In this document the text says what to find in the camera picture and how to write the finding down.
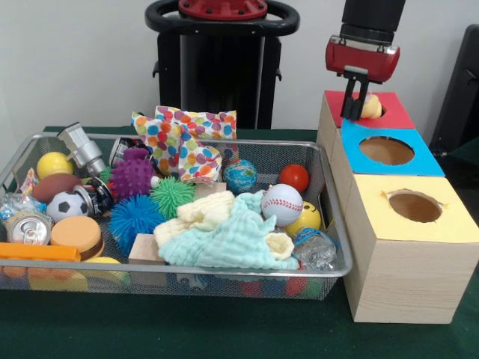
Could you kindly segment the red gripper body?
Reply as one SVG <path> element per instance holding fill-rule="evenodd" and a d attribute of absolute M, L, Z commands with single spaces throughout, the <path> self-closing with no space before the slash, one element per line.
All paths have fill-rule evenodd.
<path fill-rule="evenodd" d="M 378 45 L 333 35 L 326 47 L 326 69 L 367 75 L 369 81 L 388 81 L 400 58 L 398 46 Z"/>

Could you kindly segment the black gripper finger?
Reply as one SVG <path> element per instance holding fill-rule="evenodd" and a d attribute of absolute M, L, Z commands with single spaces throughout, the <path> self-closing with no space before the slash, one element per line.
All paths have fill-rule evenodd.
<path fill-rule="evenodd" d="M 360 90 L 358 98 L 354 100 L 352 112 L 351 112 L 351 119 L 352 120 L 359 120 L 361 118 L 362 109 L 364 106 L 364 101 L 367 96 L 367 90 L 369 81 L 368 80 L 361 80 Z"/>
<path fill-rule="evenodd" d="M 344 101 L 341 108 L 342 118 L 351 118 L 351 115 L 354 112 L 355 99 L 353 97 L 353 90 L 356 85 L 355 76 L 349 76 L 347 82 L 347 87 L 344 92 Z"/>

